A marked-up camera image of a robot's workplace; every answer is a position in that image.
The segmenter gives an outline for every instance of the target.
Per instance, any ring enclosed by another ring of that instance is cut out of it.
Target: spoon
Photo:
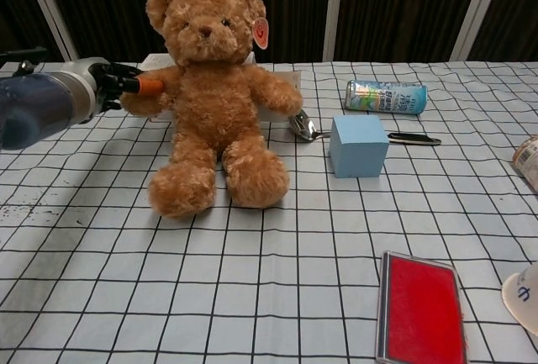
[[[318,131],[314,122],[304,110],[289,119],[293,132],[299,137],[314,141],[321,138],[329,138],[330,132]],[[389,133],[388,141],[396,144],[407,145],[439,145],[439,139],[432,139],[427,135],[416,135],[413,133]]]

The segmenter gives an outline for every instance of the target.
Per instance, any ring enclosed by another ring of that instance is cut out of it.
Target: soda can
[[[345,108],[350,110],[421,114],[427,102],[427,87],[406,82],[352,80],[345,90]]]
[[[538,192],[538,135],[532,135],[520,145],[512,162],[532,189]]]

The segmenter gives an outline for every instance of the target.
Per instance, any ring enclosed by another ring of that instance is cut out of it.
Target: grid tablecloth
[[[390,145],[379,178],[335,179],[329,139],[264,124],[288,195],[265,211],[230,207],[219,171],[215,207],[182,221],[146,198],[168,122],[110,111],[4,152],[0,362],[372,364],[387,250],[457,269],[472,362],[538,362],[500,297],[538,260],[538,198],[510,164],[538,133],[538,63],[263,66],[302,71],[305,111],[323,129],[351,113],[350,79],[422,82],[419,118],[379,117],[443,145]]]

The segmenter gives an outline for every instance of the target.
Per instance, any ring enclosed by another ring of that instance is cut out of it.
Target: brown teddy bear
[[[171,110],[176,134],[169,164],[151,179],[149,200],[165,217],[180,218],[214,203],[220,158],[237,206],[267,208],[289,187],[287,169],[266,148],[259,105],[284,116],[303,106],[301,93],[256,65],[252,51],[256,20],[265,20],[262,0],[148,0],[151,26],[165,39],[176,65],[146,71],[160,80],[159,97],[122,94],[133,115]]]

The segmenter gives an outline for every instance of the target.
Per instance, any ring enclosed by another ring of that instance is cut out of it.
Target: red heart tag
[[[269,40],[269,23],[265,18],[258,18],[252,25],[252,36],[260,49],[267,49]]]

